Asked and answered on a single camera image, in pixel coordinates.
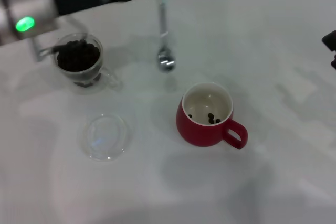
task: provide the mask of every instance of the green light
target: green light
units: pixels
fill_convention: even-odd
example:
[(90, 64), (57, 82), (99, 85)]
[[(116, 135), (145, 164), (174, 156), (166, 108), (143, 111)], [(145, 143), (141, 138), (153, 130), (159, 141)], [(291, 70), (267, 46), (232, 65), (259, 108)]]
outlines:
[(16, 30), (23, 33), (24, 31), (31, 29), (34, 25), (35, 25), (35, 21), (33, 18), (24, 17), (16, 23), (15, 28)]

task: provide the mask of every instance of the red mug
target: red mug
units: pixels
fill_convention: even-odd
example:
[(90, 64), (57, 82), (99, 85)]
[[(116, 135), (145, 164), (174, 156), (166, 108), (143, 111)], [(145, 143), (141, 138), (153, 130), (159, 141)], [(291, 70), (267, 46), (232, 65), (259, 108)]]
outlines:
[[(247, 130), (232, 119), (233, 101), (229, 92), (215, 83), (199, 83), (185, 92), (178, 106), (176, 125), (190, 144), (208, 147), (224, 140), (236, 149), (247, 143)], [(240, 140), (229, 134), (236, 132)]]

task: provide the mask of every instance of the mug handle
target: mug handle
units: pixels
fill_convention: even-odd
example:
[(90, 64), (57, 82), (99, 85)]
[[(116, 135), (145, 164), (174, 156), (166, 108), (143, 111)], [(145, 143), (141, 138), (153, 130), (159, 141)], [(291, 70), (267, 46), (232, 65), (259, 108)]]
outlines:
[(112, 70), (106, 66), (102, 66), (100, 73), (107, 77), (108, 83), (111, 87), (116, 87), (120, 84), (120, 81), (116, 74), (112, 74)]
[[(241, 140), (238, 140), (231, 134), (227, 132), (227, 129), (232, 130), (236, 132)], [(223, 129), (223, 139), (225, 142), (227, 142), (229, 145), (236, 149), (242, 149), (247, 144), (247, 130), (244, 126), (237, 123), (236, 121), (233, 121), (232, 119), (228, 119), (227, 123), (225, 124), (225, 127)]]

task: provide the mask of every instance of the white table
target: white table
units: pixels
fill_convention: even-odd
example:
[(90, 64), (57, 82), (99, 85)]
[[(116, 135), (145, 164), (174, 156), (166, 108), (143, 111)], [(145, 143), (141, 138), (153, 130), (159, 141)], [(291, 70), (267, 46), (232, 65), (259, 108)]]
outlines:
[[(26, 41), (0, 49), (0, 223), (315, 224), (336, 219), (336, 71), (321, 38), (336, 0), (168, 0), (177, 69), (155, 65), (155, 0), (80, 12), (122, 79), (115, 91), (70, 92)], [(43, 45), (75, 30), (43, 35)], [(175, 128), (184, 90), (227, 86), (245, 149), (193, 147)], [(100, 108), (133, 140), (94, 162), (76, 143)]]

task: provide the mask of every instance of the spoon handle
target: spoon handle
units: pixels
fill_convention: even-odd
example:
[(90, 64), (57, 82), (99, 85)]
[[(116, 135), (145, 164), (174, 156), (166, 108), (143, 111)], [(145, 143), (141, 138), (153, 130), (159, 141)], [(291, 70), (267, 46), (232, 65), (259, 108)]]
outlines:
[(167, 28), (167, 15), (165, 0), (159, 1), (159, 20), (160, 20), (160, 40), (161, 46), (167, 46), (168, 28)]

